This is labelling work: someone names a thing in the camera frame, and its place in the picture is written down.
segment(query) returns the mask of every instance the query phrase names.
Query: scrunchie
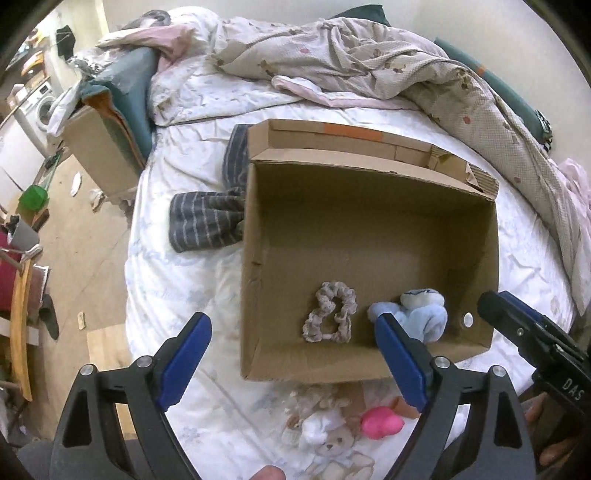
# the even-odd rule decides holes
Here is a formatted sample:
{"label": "scrunchie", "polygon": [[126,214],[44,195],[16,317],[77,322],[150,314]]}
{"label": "scrunchie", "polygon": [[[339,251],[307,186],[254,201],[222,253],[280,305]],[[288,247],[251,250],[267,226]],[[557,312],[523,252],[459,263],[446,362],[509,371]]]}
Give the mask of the scrunchie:
{"label": "scrunchie", "polygon": [[[333,298],[340,298],[343,307],[335,315],[335,322],[339,328],[335,333],[322,333],[320,325],[336,308]],[[349,288],[341,281],[324,282],[320,290],[316,292],[319,307],[314,309],[306,320],[303,332],[307,342],[320,342],[321,340],[332,340],[337,343],[347,343],[351,340],[351,315],[357,312],[355,302],[355,290]]]}

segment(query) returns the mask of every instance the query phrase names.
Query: white bed sheet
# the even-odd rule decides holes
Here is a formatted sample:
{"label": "white bed sheet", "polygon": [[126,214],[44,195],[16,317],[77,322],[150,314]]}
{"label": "white bed sheet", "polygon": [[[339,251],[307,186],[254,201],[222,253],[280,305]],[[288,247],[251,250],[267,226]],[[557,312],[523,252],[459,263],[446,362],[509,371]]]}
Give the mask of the white bed sheet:
{"label": "white bed sheet", "polygon": [[[184,16],[173,15],[173,19],[195,19],[186,10],[182,13]],[[168,241],[168,210],[174,194],[222,190],[223,153],[236,123],[289,118],[361,125],[431,142],[490,172],[500,183],[496,201],[499,289],[514,293],[562,328],[570,327],[574,305],[555,242],[525,199],[480,155],[421,112],[326,109],[308,102],[293,103],[293,98],[274,93],[270,85],[204,67],[205,55],[201,51],[178,68],[160,74],[152,86],[155,117],[160,119],[160,125],[169,126],[158,129],[154,151],[140,178],[125,265],[129,294],[126,331],[134,358],[154,354],[167,338],[178,334],[194,312],[205,312],[212,319],[212,343],[183,399],[167,414],[188,457],[205,480],[248,479],[270,463],[283,468],[288,479],[310,477],[311,472],[322,471],[322,466],[312,471],[310,465],[325,461],[310,450],[277,441],[284,421],[280,420],[283,402],[293,385],[247,382],[240,377],[242,244],[177,254]],[[203,93],[205,86],[213,90]],[[171,91],[176,91],[174,98],[167,100]],[[246,113],[208,118],[223,112],[221,104],[230,101],[232,113]],[[168,115],[158,116],[163,112],[158,105],[164,104]],[[178,121],[189,123],[174,124]],[[486,371],[493,364],[507,369],[518,392],[531,382],[531,366],[497,332],[489,351],[461,366]],[[364,382],[363,390],[368,407],[386,404],[397,394],[392,380]],[[460,409],[452,437],[459,434],[465,420],[466,410]],[[354,450],[375,462],[373,479],[384,477],[415,423],[408,421],[401,433],[378,442],[356,441]]]}

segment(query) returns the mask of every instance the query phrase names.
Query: beige floor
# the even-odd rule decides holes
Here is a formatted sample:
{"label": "beige floor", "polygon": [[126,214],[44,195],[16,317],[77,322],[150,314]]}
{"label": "beige floor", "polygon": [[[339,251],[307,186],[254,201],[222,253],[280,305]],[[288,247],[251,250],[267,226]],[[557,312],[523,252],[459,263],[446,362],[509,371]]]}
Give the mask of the beige floor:
{"label": "beige floor", "polygon": [[[78,171],[82,187],[71,197]],[[42,438],[53,438],[72,382],[89,361],[87,331],[125,321],[128,221],[108,202],[92,212],[88,192],[95,187],[74,156],[66,159],[51,183],[50,218],[40,231],[44,251],[37,263],[51,267],[48,292],[60,324],[57,342],[40,324],[41,345],[29,354],[33,402],[27,423]],[[86,330],[78,329],[78,312],[85,313]]]}

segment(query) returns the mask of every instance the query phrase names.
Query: pink sponge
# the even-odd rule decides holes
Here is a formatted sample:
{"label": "pink sponge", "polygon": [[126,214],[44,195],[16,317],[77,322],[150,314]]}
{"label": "pink sponge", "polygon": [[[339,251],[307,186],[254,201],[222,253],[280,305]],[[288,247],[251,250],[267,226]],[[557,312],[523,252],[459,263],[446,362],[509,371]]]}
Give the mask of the pink sponge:
{"label": "pink sponge", "polygon": [[404,427],[402,417],[388,407],[375,407],[361,417],[361,431],[367,438],[379,440],[388,435],[395,435]]}

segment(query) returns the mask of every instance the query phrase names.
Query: hand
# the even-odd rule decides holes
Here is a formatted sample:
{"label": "hand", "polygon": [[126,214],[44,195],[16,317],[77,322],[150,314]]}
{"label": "hand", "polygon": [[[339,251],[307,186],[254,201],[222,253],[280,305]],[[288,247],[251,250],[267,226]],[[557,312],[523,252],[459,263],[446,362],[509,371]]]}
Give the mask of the hand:
{"label": "hand", "polygon": [[[544,410],[544,400],[546,397],[547,394],[542,393],[533,399],[532,406],[528,409],[528,411],[525,412],[525,419],[528,425],[538,421],[542,415],[542,411]],[[576,444],[576,437],[570,437],[562,440],[562,442],[558,442],[546,447],[540,454],[540,465],[545,467],[552,465],[557,461],[558,463],[556,466],[562,465],[569,458]]]}
{"label": "hand", "polygon": [[276,466],[267,465],[255,473],[251,480],[285,480],[283,470]]}

